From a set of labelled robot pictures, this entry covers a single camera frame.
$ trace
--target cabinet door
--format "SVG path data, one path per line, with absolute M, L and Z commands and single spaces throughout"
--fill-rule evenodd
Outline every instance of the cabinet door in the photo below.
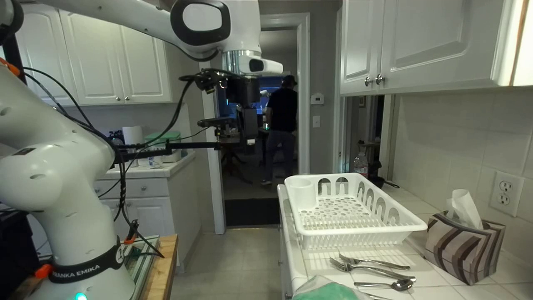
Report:
M 112 209 L 112 216 L 117 214 L 118 209 L 118 199 L 102 199 L 103 204 L 110 206 Z M 128 223 L 125 221 L 125 218 L 122 214 L 118 214 L 118 218 L 115 219 L 115 233 L 123 239 L 130 231 Z
M 23 24 L 17 31 L 23 64 L 52 74 L 75 96 L 73 76 L 67 59 L 67 44 L 62 34 L 60 11 L 47 4 L 23 4 L 23 13 Z M 28 73 L 35 76 L 58 103 L 73 104 L 55 81 L 40 73 Z M 53 103 L 33 79 L 28 78 L 27 81 L 42 99 Z
M 380 63 L 383 1 L 345 0 L 341 11 L 340 91 L 370 93 Z
M 388 0 L 381 73 L 388 91 L 493 86 L 503 0 Z
M 128 203 L 130 219 L 138 219 L 142 234 L 175 234 L 170 198 L 133 198 Z
M 130 103 L 170 101 L 165 43 L 120 26 L 120 74 Z
M 62 11 L 68 56 L 83 104 L 123 99 L 117 39 L 120 26 L 90 16 Z

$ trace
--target white dish rack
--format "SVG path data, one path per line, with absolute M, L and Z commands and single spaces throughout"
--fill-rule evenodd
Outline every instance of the white dish rack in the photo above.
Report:
M 423 219 L 358 173 L 295 174 L 285 184 L 306 249 L 391 246 L 426 229 Z

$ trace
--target green cloth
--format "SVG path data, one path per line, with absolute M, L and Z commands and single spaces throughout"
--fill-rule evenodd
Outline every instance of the green cloth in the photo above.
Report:
M 153 139 L 155 136 L 158 136 L 160 133 L 152 133 L 152 134 L 147 134 L 145 141 L 150 141 Z M 163 136 L 153 139 L 150 144 L 165 144 L 167 139 L 170 143 L 178 143 L 182 141 L 182 136 L 180 136 L 180 131 L 167 131 Z
M 355 291 L 345 284 L 335 281 L 320 288 L 296 294 L 293 300 L 356 300 Z

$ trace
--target cabinet handle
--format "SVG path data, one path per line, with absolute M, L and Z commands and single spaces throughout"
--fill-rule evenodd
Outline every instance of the cabinet handle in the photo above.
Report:
M 385 84 L 385 81 L 386 81 L 386 76 L 381 76 L 381 73 L 378 73 L 376 74 L 376 84 L 381 84 L 381 83 Z
M 365 78 L 365 86 L 371 86 L 373 84 L 373 79 L 371 78 Z

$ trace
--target fork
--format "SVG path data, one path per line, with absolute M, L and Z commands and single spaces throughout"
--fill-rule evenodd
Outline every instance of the fork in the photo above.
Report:
M 368 261 L 368 263 L 373 263 L 373 264 L 378 264 L 378 266 L 385 266 L 385 268 L 396 268 L 396 269 L 410 269 L 411 268 L 408 264 L 396 264 L 396 263 L 390 263 L 390 261 L 383 261 L 383 259 L 358 259 L 358 258 L 346 256 L 346 254 L 341 254 L 341 253 L 338 253 L 338 256 L 348 264 L 358 264 L 358 263 Z
M 333 266 L 343 269 L 343 271 L 366 269 L 366 271 L 371 271 L 371 273 L 376 273 L 376 274 L 383 274 L 383 276 L 388 276 L 388 278 L 395 278 L 395 279 L 411 279 L 411 281 L 416 279 L 416 276 L 396 273 L 396 271 L 385 269 L 385 268 L 348 264 L 348 263 L 338 261 L 338 259 L 335 259 L 335 258 L 331 258 L 331 256 L 330 256 L 330 263 L 331 263 Z

